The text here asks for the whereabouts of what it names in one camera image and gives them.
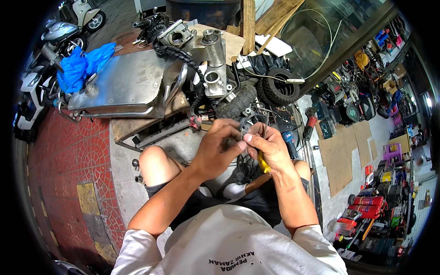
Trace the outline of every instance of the metal frame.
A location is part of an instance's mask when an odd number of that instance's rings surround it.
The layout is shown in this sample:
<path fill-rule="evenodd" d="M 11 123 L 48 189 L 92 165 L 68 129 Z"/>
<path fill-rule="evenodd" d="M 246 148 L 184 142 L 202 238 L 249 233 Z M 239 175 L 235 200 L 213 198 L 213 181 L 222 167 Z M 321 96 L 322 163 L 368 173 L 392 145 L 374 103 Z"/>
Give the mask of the metal frame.
<path fill-rule="evenodd" d="M 331 72 L 374 37 L 379 30 L 391 22 L 398 13 L 399 10 L 392 1 L 386 1 L 381 5 L 373 15 L 327 59 L 322 68 L 314 76 L 306 80 L 306 83 L 301 86 L 298 98 L 308 93 L 319 82 L 328 77 Z"/>

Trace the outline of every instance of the motorcycle wheel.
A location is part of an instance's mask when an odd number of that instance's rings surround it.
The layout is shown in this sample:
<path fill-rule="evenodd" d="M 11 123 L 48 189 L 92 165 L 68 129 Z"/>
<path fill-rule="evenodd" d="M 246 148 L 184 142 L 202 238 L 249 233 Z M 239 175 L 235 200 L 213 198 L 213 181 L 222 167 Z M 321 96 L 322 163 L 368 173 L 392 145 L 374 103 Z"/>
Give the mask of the motorcycle wheel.
<path fill-rule="evenodd" d="M 72 38 L 72 41 L 76 43 L 78 46 L 80 46 L 83 51 L 87 49 L 87 38 L 85 37 L 85 35 L 81 34 L 75 38 Z M 76 48 L 76 46 L 71 44 L 67 46 L 66 56 L 70 56 L 74 48 Z"/>
<path fill-rule="evenodd" d="M 98 13 L 84 26 L 84 28 L 89 33 L 94 33 L 102 28 L 105 22 L 106 14 L 103 11 L 98 11 Z"/>

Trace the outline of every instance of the cardboard sheet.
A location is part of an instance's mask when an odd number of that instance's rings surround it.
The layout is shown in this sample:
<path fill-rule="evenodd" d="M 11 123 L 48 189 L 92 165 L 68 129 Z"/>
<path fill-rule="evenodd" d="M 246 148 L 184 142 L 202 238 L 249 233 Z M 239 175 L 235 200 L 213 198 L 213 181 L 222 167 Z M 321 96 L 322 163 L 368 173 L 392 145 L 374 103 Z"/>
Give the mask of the cardboard sheet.
<path fill-rule="evenodd" d="M 371 137 L 370 123 L 366 120 L 353 124 L 356 142 L 359 149 L 360 166 L 365 168 L 371 161 L 368 138 Z"/>
<path fill-rule="evenodd" d="M 355 132 L 352 126 L 346 128 L 336 124 L 337 135 L 324 140 L 318 122 L 315 127 L 323 164 L 327 168 L 330 195 L 333 197 L 352 180 L 352 151 L 357 148 Z"/>
<path fill-rule="evenodd" d="M 202 35 L 202 32 L 205 29 L 215 29 L 215 28 L 210 26 L 205 26 L 202 24 L 195 24 L 194 26 L 188 27 L 188 29 L 189 30 L 194 29 L 197 31 L 197 35 Z M 228 33 L 227 31 L 224 30 L 222 30 L 222 32 L 223 32 L 223 38 L 226 40 L 226 64 L 231 66 L 232 65 L 231 59 L 235 57 L 234 60 L 237 60 L 236 57 L 242 51 L 246 39 L 238 35 Z"/>
<path fill-rule="evenodd" d="M 376 148 L 376 141 L 374 139 L 370 140 L 371 155 L 373 156 L 373 161 L 378 158 L 378 150 Z"/>

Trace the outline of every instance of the stainless steel plate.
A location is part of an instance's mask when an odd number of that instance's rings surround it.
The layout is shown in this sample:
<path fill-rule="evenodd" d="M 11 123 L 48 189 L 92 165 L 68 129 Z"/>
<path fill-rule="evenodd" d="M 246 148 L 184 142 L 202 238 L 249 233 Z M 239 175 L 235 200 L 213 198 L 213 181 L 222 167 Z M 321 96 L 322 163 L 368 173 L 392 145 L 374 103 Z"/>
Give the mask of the stainless steel plate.
<path fill-rule="evenodd" d="M 69 110 L 91 114 L 145 111 L 159 94 L 166 62 L 154 50 L 114 56 L 89 83 L 86 92 L 73 94 Z"/>

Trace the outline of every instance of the red fire extinguisher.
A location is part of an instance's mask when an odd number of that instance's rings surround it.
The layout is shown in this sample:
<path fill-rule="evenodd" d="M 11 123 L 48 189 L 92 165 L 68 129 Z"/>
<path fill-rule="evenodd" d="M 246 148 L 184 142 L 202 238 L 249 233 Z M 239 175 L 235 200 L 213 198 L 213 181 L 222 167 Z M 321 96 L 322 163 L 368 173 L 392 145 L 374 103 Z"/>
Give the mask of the red fire extinguisher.
<path fill-rule="evenodd" d="M 382 196 L 378 197 L 356 197 L 354 205 L 375 205 L 382 207 L 384 198 Z"/>
<path fill-rule="evenodd" d="M 376 205 L 349 205 L 348 209 L 362 212 L 364 219 L 377 219 L 381 214 L 381 207 Z"/>

